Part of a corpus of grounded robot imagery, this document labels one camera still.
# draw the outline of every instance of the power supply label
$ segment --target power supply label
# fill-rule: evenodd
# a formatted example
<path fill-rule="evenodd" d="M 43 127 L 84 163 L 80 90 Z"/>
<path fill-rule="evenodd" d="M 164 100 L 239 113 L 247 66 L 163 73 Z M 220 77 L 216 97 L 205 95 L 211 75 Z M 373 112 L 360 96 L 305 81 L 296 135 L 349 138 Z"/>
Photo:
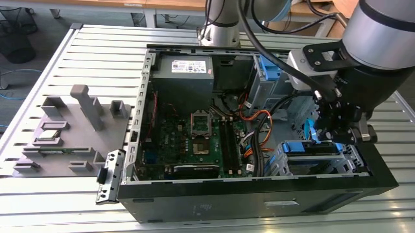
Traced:
<path fill-rule="evenodd" d="M 207 62 L 176 60 L 171 63 L 171 72 L 172 73 L 205 73 Z"/>

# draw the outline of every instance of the metal table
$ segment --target metal table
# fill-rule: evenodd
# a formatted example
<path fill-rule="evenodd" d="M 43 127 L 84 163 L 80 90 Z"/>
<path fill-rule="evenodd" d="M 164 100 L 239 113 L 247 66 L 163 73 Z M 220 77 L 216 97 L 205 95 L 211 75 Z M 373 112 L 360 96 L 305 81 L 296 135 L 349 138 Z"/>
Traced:
<path fill-rule="evenodd" d="M 241 46 L 251 47 L 244 34 Z M 268 48 L 297 49 L 328 39 L 261 34 Z M 73 84 L 89 85 L 100 103 L 116 97 L 133 105 L 147 43 L 196 45 L 191 30 L 84 25 L 71 29 L 0 140 L 0 176 L 13 171 L 21 149 L 44 114 L 45 96 L 69 97 Z M 233 219 L 140 225 L 120 204 L 95 205 L 97 184 L 87 178 L 0 179 L 0 232 L 413 232 L 415 229 L 415 114 L 401 96 L 376 108 L 371 124 L 376 147 L 400 186 L 320 216 Z"/>

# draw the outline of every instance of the mesh wastebasket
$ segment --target mesh wastebasket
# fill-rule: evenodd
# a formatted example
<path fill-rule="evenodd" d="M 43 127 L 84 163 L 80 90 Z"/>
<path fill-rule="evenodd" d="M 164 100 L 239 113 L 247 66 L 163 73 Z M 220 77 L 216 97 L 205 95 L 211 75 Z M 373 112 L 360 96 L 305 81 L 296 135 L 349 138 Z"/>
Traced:
<path fill-rule="evenodd" d="M 37 31 L 37 25 L 29 8 L 0 7 L 0 13 L 12 27 L 21 30 L 22 33 L 32 34 Z"/>
<path fill-rule="evenodd" d="M 14 64 L 25 63 L 36 56 L 26 35 L 6 20 L 0 20 L 0 53 Z"/>

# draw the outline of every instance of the metal latch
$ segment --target metal latch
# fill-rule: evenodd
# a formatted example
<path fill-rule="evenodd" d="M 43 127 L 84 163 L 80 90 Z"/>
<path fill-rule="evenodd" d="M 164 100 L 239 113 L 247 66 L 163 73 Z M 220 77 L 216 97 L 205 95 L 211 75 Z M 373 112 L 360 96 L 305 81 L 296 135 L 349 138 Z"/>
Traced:
<path fill-rule="evenodd" d="M 121 178 L 124 158 L 124 150 L 115 150 L 107 155 L 105 165 L 100 168 L 96 177 L 96 182 L 100 184 L 95 201 L 97 205 L 119 203 L 116 200 L 116 194 Z"/>

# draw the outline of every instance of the white label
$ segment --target white label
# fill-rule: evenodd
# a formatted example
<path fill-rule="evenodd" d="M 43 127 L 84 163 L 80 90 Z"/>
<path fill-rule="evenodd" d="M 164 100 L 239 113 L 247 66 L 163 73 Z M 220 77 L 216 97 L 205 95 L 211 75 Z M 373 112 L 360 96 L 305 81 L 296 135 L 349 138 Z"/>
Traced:
<path fill-rule="evenodd" d="M 172 73 L 205 73 L 207 62 L 205 61 L 173 61 L 171 63 Z"/>
<path fill-rule="evenodd" d="M 247 164 L 247 171 L 252 171 L 253 172 L 253 168 L 255 168 L 255 166 L 252 164 Z"/>
<path fill-rule="evenodd" d="M 252 107 L 252 104 L 249 102 L 244 102 L 244 105 L 247 106 L 247 108 L 251 108 Z"/>
<path fill-rule="evenodd" d="M 137 7 L 141 7 L 143 5 L 141 4 L 124 3 L 124 6 L 137 6 Z"/>

